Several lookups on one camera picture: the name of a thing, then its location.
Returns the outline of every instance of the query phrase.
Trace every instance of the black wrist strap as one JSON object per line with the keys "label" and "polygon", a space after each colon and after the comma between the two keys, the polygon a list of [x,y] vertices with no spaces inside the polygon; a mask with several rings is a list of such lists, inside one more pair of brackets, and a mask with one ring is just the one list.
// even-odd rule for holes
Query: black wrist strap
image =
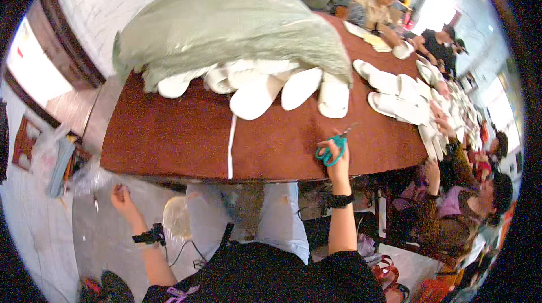
{"label": "black wrist strap", "polygon": [[354,201],[354,194],[346,195],[331,195],[331,208],[344,209],[347,205]]}

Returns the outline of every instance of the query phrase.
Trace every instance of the purple cloth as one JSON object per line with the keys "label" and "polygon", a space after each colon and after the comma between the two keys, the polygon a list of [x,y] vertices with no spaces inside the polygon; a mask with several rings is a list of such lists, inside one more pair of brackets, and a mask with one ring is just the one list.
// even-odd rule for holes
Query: purple cloth
{"label": "purple cloth", "polygon": [[458,215],[461,213],[459,210],[459,193],[463,190],[463,187],[456,185],[452,187],[446,195],[442,197],[442,203],[438,206],[437,216],[443,218],[448,215]]}

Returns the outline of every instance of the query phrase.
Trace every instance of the black shirt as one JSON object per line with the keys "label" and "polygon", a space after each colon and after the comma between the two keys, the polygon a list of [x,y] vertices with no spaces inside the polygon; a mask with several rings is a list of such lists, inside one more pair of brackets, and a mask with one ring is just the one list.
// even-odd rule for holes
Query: black shirt
{"label": "black shirt", "polygon": [[[431,29],[426,29],[422,33],[425,43],[423,46],[437,59],[445,60],[447,58],[447,48],[444,45],[440,45],[437,42],[436,31]],[[417,51],[418,54],[428,58],[426,55],[422,54],[420,51]]]}
{"label": "black shirt", "polygon": [[143,302],[166,302],[182,296],[175,293],[176,289],[189,288],[193,293],[182,303],[386,302],[369,266],[357,252],[336,252],[305,265],[296,255],[262,243],[234,242],[219,249],[194,278],[174,288],[152,286]]}

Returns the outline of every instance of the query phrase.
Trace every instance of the hand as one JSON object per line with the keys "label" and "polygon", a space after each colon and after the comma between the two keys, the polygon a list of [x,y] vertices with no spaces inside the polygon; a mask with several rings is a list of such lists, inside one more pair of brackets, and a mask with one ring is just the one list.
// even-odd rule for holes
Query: hand
{"label": "hand", "polygon": [[428,159],[423,165],[423,173],[429,182],[427,191],[431,195],[438,195],[438,188],[440,187],[440,170],[438,169],[438,162],[436,159]]}
{"label": "hand", "polygon": [[444,118],[435,117],[435,123],[438,124],[438,131],[446,137],[457,137],[454,129]]}
{"label": "hand", "polygon": [[[337,129],[334,130],[336,135],[341,135],[342,132],[338,131]],[[326,148],[329,148],[331,151],[332,161],[335,161],[337,156],[340,154],[339,147],[335,144],[335,142],[330,139],[327,141],[323,141],[317,144],[318,148],[320,149],[319,155],[322,156],[326,150]],[[331,179],[331,182],[334,185],[340,184],[340,183],[349,183],[349,175],[348,175],[348,166],[350,162],[350,152],[348,150],[348,144],[345,144],[344,146],[344,153],[342,154],[341,158],[332,166],[327,167],[327,173],[329,174],[329,178]]]}
{"label": "hand", "polygon": [[141,213],[139,213],[136,205],[132,202],[130,191],[126,185],[113,186],[111,189],[111,203],[130,224],[135,223],[141,217]]}

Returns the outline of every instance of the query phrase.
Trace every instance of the plastic bag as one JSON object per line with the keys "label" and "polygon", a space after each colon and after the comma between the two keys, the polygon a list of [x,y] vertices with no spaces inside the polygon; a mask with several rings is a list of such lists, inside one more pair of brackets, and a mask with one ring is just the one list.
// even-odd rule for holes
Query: plastic bag
{"label": "plastic bag", "polygon": [[60,140],[70,131],[67,124],[60,125],[56,130],[43,130],[37,137],[36,144],[32,147],[32,162],[30,171],[37,178],[37,187],[46,191],[55,165],[58,161],[58,152],[60,149]]}
{"label": "plastic bag", "polygon": [[73,191],[75,197],[79,197],[108,187],[113,176],[100,167],[99,160],[92,159],[70,177],[66,187]]}

